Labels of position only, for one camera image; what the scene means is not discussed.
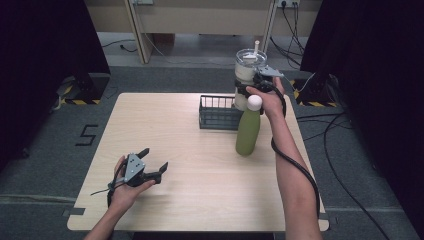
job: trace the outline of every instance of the hand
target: hand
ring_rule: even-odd
[[[281,84],[281,79],[279,77],[273,77],[272,82],[274,86],[277,87],[277,89],[284,95],[285,91],[283,85]],[[262,107],[265,110],[265,114],[268,116],[268,118],[271,119],[275,115],[283,114],[281,109],[281,100],[274,91],[264,93],[250,86],[246,87],[246,90],[250,94],[258,95],[262,98]]]
[[[124,160],[125,160],[125,156],[122,156],[119,159],[118,163],[115,166],[115,172],[118,170],[119,166]],[[117,179],[122,178],[123,176],[122,171],[123,170],[121,170],[118,173]],[[117,187],[112,196],[112,202],[109,208],[116,208],[120,212],[125,213],[134,204],[138,195],[140,195],[140,193],[144,192],[145,190],[149,189],[154,184],[155,184],[155,180],[150,180],[137,187],[130,187],[127,184]]]

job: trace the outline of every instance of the wooden table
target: wooden table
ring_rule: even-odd
[[[235,151],[236,131],[199,128],[200,95],[119,96],[75,203],[75,208],[85,209],[84,214],[71,215],[69,229],[91,230],[107,209],[107,193],[90,194],[107,188],[120,156],[150,148],[143,158],[146,172],[157,171],[167,161],[168,171],[161,184],[140,195],[116,230],[285,230],[268,119],[261,116],[253,154],[239,156]],[[287,107],[289,127],[312,169],[289,99]],[[322,231],[329,227],[327,220],[320,220],[319,224]]]

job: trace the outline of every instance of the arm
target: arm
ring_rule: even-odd
[[[119,165],[124,160],[124,156],[119,159],[117,165],[115,166],[115,171],[118,170]],[[112,202],[109,208],[107,209],[106,213],[84,239],[107,239],[110,234],[112,234],[112,231],[118,223],[119,219],[121,219],[121,217],[127,212],[127,210],[130,209],[131,206],[134,204],[138,195],[140,195],[140,193],[147,190],[154,184],[155,181],[151,180],[134,188],[126,184],[116,188],[115,193],[112,196]]]
[[[284,94],[280,78],[274,85]],[[274,93],[263,93],[248,87],[250,94],[259,95],[270,124],[274,142],[287,156],[308,169],[296,146],[284,118],[281,101]],[[322,239],[316,216],[315,193],[307,178],[292,164],[276,154],[277,182],[283,201],[287,239]]]

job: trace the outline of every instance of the person's left hand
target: person's left hand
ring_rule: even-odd
[[[114,172],[116,172],[118,170],[119,165],[121,165],[121,163],[124,160],[125,160],[125,156],[122,156],[119,159],[118,163],[115,166]],[[123,176],[122,172],[123,172],[123,170],[121,169],[121,171],[118,173],[117,179],[122,178],[122,176]],[[115,184],[115,187],[119,186],[121,184],[122,183],[117,183],[117,184]],[[155,185],[155,180],[147,181],[147,182],[145,182],[145,183],[143,183],[143,184],[141,184],[140,186],[137,186],[137,187],[130,187],[127,184],[123,184],[122,186],[117,187],[115,189],[113,196],[112,196],[112,202],[111,202],[109,208],[117,208],[119,211],[122,211],[123,213],[125,213],[134,204],[138,195],[140,195],[140,193],[149,189],[153,185]]]

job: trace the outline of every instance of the person's right arm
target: person's right arm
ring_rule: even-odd
[[[279,78],[274,85],[284,93]],[[250,94],[259,95],[272,129],[275,145],[287,156],[308,170],[284,118],[281,101],[275,92],[262,93],[248,87]],[[296,167],[276,154],[278,187],[283,201],[286,239],[322,239],[316,215],[315,192],[311,183]]]

